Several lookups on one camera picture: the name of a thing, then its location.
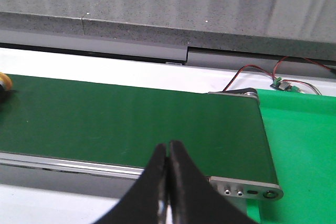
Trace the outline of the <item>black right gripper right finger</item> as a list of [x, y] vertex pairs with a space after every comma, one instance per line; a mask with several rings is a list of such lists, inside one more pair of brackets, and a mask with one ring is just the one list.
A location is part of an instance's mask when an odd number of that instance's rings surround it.
[[213, 188], [182, 142], [170, 142], [168, 163], [174, 223], [255, 223]]

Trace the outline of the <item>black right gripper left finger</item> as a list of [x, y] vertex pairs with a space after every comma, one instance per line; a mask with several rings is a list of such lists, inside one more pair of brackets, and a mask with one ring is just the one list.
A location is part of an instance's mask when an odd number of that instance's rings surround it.
[[158, 144], [140, 177], [95, 223], [166, 223], [166, 146]]

